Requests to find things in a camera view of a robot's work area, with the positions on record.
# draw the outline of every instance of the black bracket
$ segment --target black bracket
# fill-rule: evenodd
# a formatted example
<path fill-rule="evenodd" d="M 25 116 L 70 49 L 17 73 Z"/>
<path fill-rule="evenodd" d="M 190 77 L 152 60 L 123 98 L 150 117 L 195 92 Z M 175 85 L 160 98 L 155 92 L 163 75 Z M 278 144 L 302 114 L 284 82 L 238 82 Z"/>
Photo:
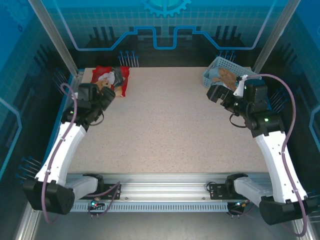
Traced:
<path fill-rule="evenodd" d="M 238 193 L 229 195 L 226 184 L 210 183 L 208 185 L 211 200 L 246 200 L 246 198 Z"/>

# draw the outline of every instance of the blue light strip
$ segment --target blue light strip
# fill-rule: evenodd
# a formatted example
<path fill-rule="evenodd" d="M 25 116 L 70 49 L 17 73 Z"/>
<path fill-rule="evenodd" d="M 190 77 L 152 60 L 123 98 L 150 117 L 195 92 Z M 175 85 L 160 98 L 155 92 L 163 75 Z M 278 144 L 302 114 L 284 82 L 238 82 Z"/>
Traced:
<path fill-rule="evenodd" d="M 274 0 L 273 1 L 273 4 L 261 26 L 261 29 L 258 33 L 258 35 L 256 36 L 256 39 L 253 43 L 253 46 L 251 47 L 232 47 L 232 46 L 219 46 L 211 37 L 210 35 L 206 32 L 206 31 L 198 31 L 197 30 L 197 26 L 194 26 L 194 25 L 181 25 L 181 26 L 176 26 L 175 29 L 174 29 L 174 32 L 173 32 L 173 46 L 158 46 L 158 43 L 157 43 L 157 32 L 156 32 L 156 28 L 153 27 L 153 26 L 134 26 L 133 27 L 133 31 L 127 31 L 125 33 L 123 33 L 121 35 L 121 37 L 111 46 L 111 47 L 98 47 L 98 48 L 79 48 L 71 31 L 70 31 L 70 28 L 68 27 L 68 24 L 63 16 L 63 14 L 61 13 L 59 7 L 58 7 L 58 4 L 55 2 L 55 7 L 58 11 L 58 14 L 60 15 L 60 18 L 63 22 L 63 25 L 66 29 L 66 31 L 68 32 L 68 35 L 72 41 L 72 44 L 74 45 L 74 48 L 77 49 L 78 51 L 81 51 L 81 52 L 87 52 L 87 51 L 112 51 L 114 50 L 119 43 L 121 43 L 121 41 L 126 37 L 126 36 L 130 36 L 130 35 L 138 35 L 138 30 L 152 30 L 152 36 L 153 36 L 153 46 L 155 49 L 157 50 L 173 50 L 177 47 L 177 40 L 178 40 L 178 30 L 180 29 L 191 29 L 192 30 L 192 34 L 195 34 L 195 35 L 204 35 L 208 40 L 209 42 L 214 45 L 216 47 L 217 50 L 253 50 L 257 44 L 258 44 L 258 41 L 261 37 L 261 34 L 262 32 L 264 31 L 265 29 L 265 26 L 270 18 L 270 15 L 276 5 L 276 2 L 277 0 Z"/>
<path fill-rule="evenodd" d="M 319 111 L 320 111 L 320 104 L 318 106 L 316 106 L 311 112 L 310 122 L 309 122 L 309 129 L 310 129 L 310 132 L 311 132 L 311 134 L 313 136 L 314 142 L 315 142 L 315 144 L 316 144 L 316 146 L 317 146 L 317 148 L 318 148 L 318 150 L 320 152 L 320 142 L 319 142 L 319 139 L 317 137 L 316 131 L 315 131 L 314 126 L 313 126 L 314 120 L 315 120 L 315 115 Z"/>
<path fill-rule="evenodd" d="M 7 109 L 9 109 L 15 116 L 16 116 L 16 121 L 18 123 L 18 129 L 14 135 L 13 141 L 11 143 L 11 146 L 9 148 L 9 151 L 4 159 L 3 165 L 0 169 L 0 181 L 2 179 L 2 176 L 5 173 L 6 167 L 8 165 L 9 159 L 12 155 L 12 152 L 14 151 L 14 148 L 17 144 L 19 135 L 21 133 L 22 130 L 22 123 L 21 123 L 21 118 L 20 118 L 20 113 L 18 112 L 18 110 L 16 110 L 13 106 L 11 106 L 9 103 L 7 103 L 3 98 L 0 97 L 0 103 L 2 103 Z"/>

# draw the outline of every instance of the glass panel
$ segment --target glass panel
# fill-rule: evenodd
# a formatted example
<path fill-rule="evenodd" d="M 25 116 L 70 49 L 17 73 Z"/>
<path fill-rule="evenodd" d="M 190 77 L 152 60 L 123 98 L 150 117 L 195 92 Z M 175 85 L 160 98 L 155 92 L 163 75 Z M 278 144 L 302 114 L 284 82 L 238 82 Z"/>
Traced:
<path fill-rule="evenodd" d="M 320 23 L 319 1 L 301 1 L 267 60 L 263 73 L 285 80 L 296 101 L 296 123 L 288 149 L 296 172 L 310 197 L 320 194 Z M 270 95 L 280 86 L 269 81 Z M 288 95 L 279 101 L 286 101 Z M 290 101 L 278 109 L 286 126 L 292 120 Z M 319 212 L 311 221 L 320 229 Z"/>
<path fill-rule="evenodd" d="M 0 239 L 15 237 L 27 200 L 25 179 L 39 169 L 70 73 L 27 0 L 0 4 Z"/>
<path fill-rule="evenodd" d="M 35 240 L 297 239 L 288 234 L 281 224 L 267 225 L 258 208 L 240 219 L 237 216 L 232 219 L 227 213 L 219 212 L 109 212 L 99 219 L 91 219 L 86 213 L 71 212 L 60 217 L 54 225 L 47 224 L 42 215 L 38 221 Z"/>
<path fill-rule="evenodd" d="M 287 0 L 43 3 L 79 68 L 135 67 L 137 56 L 140 67 L 196 67 L 216 56 L 253 66 Z"/>

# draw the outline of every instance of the cable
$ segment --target cable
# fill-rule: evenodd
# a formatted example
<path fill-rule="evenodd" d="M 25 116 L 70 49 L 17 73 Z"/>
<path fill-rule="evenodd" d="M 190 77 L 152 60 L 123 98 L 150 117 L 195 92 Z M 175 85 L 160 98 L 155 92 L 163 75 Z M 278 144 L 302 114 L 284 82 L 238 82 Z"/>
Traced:
<path fill-rule="evenodd" d="M 215 181 L 208 182 L 206 187 L 205 187 L 208 192 L 210 192 L 210 190 L 208 189 L 209 184 L 217 184 L 217 183 Z"/>
<path fill-rule="evenodd" d="M 97 125 L 101 124 L 105 119 L 105 115 L 104 115 L 103 112 L 101 113 L 101 115 L 102 115 L 102 120 L 100 122 L 98 122 L 98 123 L 90 124 L 90 126 L 97 126 Z"/>
<path fill-rule="evenodd" d="M 65 91 L 64 87 L 67 87 L 71 94 L 67 93 Z M 56 220 L 55 219 L 54 221 L 51 221 L 49 219 L 47 208 L 46 208 L 46 187 L 47 187 L 49 174 L 51 173 L 52 163 L 53 163 L 53 161 L 55 159 L 55 156 L 56 156 L 61 144 L 63 143 L 64 139 L 66 138 L 67 134 L 69 133 L 70 129 L 72 128 L 73 124 L 75 123 L 75 120 L 76 120 L 76 117 L 77 117 L 77 110 L 78 110 L 77 98 L 76 98 L 75 92 L 73 91 L 71 86 L 69 84 L 62 83 L 60 85 L 60 89 L 65 95 L 67 95 L 69 97 L 72 97 L 72 99 L 73 99 L 73 108 L 74 109 L 73 109 L 73 116 L 72 116 L 72 119 L 71 119 L 71 122 L 70 122 L 69 126 L 65 130 L 64 134 L 62 135 L 62 137 L 60 138 L 59 142 L 57 143 L 56 147 L 54 148 L 54 150 L 52 152 L 51 158 L 50 158 L 49 163 L 48 163 L 48 167 L 47 167 L 45 175 L 44 175 L 44 180 L 43 180 L 43 183 L 42 183 L 41 207 L 42 207 L 44 219 L 48 224 L 52 224 Z"/>
<path fill-rule="evenodd" d="M 111 187 L 111 188 L 108 189 L 107 191 L 105 191 L 105 192 L 103 192 L 103 193 L 95 194 L 95 195 L 103 196 L 103 195 L 109 193 L 109 192 L 110 192 L 112 189 L 114 189 L 115 187 L 116 187 L 116 190 L 115 190 L 115 192 L 114 192 L 114 194 L 113 194 L 113 196 L 112 196 L 112 199 L 111 199 L 108 207 L 107 207 L 102 213 L 97 213 L 97 214 L 96 214 L 97 217 L 106 214 L 106 213 L 109 211 L 109 209 L 111 208 L 111 205 L 112 205 L 112 203 L 114 202 L 114 200 L 115 200 L 115 198 L 116 198 L 116 195 L 117 195 L 117 193 L 118 193 L 118 190 L 119 190 L 119 187 L 120 187 L 120 181 L 118 181 L 113 187 Z M 94 215 L 90 212 L 90 208 L 88 208 L 88 214 L 91 215 L 91 218 L 94 216 Z"/>
<path fill-rule="evenodd" d="M 231 119 L 232 119 L 232 117 L 233 117 L 234 115 L 235 115 L 235 113 L 232 113 L 231 116 L 229 117 L 230 123 L 231 123 L 233 126 L 235 126 L 235 127 L 237 127 L 237 128 L 240 128 L 240 129 L 245 129 L 245 128 L 247 128 L 246 126 L 239 126 L 239 125 L 233 123 L 233 122 L 231 121 Z"/>
<path fill-rule="evenodd" d="M 239 216 L 246 216 L 246 215 L 248 215 L 249 213 L 251 213 L 252 210 L 253 210 L 255 207 L 256 207 L 256 205 L 252 204 L 252 207 L 250 207 L 249 210 L 246 211 L 246 212 L 240 212 L 240 211 L 232 210 L 232 209 L 231 209 L 228 213 L 234 212 L 234 213 L 236 213 L 236 214 L 239 214 Z"/>
<path fill-rule="evenodd" d="M 304 203 L 303 203 L 303 201 L 302 201 L 302 199 L 300 197 L 300 194 L 298 192 L 296 183 L 293 180 L 292 175 L 290 173 L 290 170 L 289 170 L 289 167 L 288 167 L 288 164 L 287 164 L 287 160 L 286 160 L 286 155 L 285 155 L 286 145 L 287 145 L 287 143 L 289 141 L 289 138 L 291 136 L 291 133 L 292 133 L 292 131 L 294 129 L 295 122 L 296 122 L 297 109 L 296 109 L 295 97 L 294 97 L 294 94 L 292 93 L 290 87 L 281 78 L 279 78 L 277 76 L 274 76 L 274 75 L 271 75 L 271 74 L 257 74 L 257 75 L 247 76 L 247 79 L 256 79 L 257 77 L 269 77 L 269 78 L 273 78 L 273 79 L 277 80 L 278 82 L 280 82 L 286 88 L 286 90 L 289 93 L 290 99 L 291 99 L 291 103 L 292 103 L 292 121 L 291 121 L 291 124 L 290 124 L 290 128 L 289 128 L 289 130 L 288 130 L 288 132 L 287 132 L 287 134 L 285 136 L 285 139 L 283 141 L 282 147 L 281 147 L 281 157 L 282 157 L 282 162 L 283 162 L 283 165 L 284 165 L 285 172 L 286 172 L 286 174 L 287 174 L 287 176 L 289 178 L 289 181 L 291 183 L 291 186 L 293 188 L 293 191 L 294 191 L 294 193 L 296 195 L 296 198 L 297 198 L 297 200 L 299 202 L 299 205 L 300 205 L 300 208 L 301 208 L 303 227 L 302 227 L 301 233 L 295 233 L 285 225 L 283 225 L 283 227 L 288 232 L 293 234 L 294 236 L 303 237 L 307 232 L 307 214 L 306 214 L 306 209 L 305 209 Z"/>

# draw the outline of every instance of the gear logo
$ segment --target gear logo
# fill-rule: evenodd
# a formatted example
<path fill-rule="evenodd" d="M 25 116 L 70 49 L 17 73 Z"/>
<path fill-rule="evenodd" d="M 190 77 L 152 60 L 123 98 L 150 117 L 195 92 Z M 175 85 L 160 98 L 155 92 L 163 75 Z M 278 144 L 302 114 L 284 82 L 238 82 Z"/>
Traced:
<path fill-rule="evenodd" d="M 2 6 L 6 8 L 19 26 L 23 25 L 29 17 L 28 0 L 0 0 L 0 7 Z"/>
<path fill-rule="evenodd" d="M 187 9 L 187 4 L 191 0 L 141 0 L 144 5 L 144 10 L 149 10 L 150 14 L 155 14 L 157 17 L 161 15 L 166 18 L 168 15 L 173 17 L 175 14 L 180 14 L 181 10 Z"/>

